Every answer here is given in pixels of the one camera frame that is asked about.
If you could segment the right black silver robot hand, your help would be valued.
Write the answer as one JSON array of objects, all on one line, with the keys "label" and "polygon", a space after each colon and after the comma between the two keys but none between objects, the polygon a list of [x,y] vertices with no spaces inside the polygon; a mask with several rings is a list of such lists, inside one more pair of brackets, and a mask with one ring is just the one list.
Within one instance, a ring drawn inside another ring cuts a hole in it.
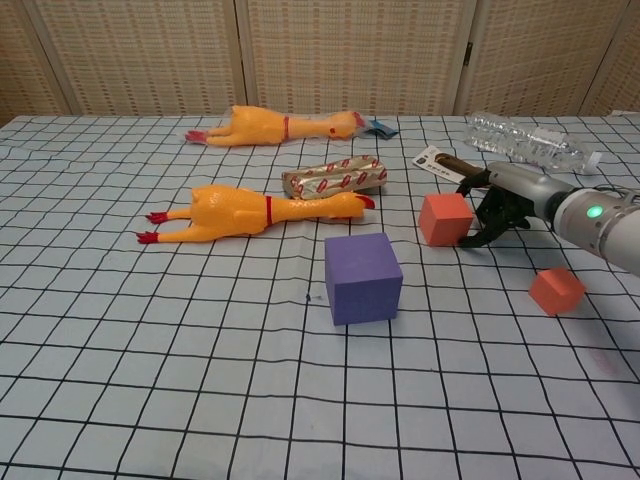
[{"label": "right black silver robot hand", "polygon": [[472,189],[487,187],[476,209],[482,228],[458,240],[462,248],[488,245],[507,230],[529,229],[529,217],[552,222],[560,203],[577,187],[509,162],[492,162],[485,169],[473,168],[464,177],[457,193],[466,196]]}]

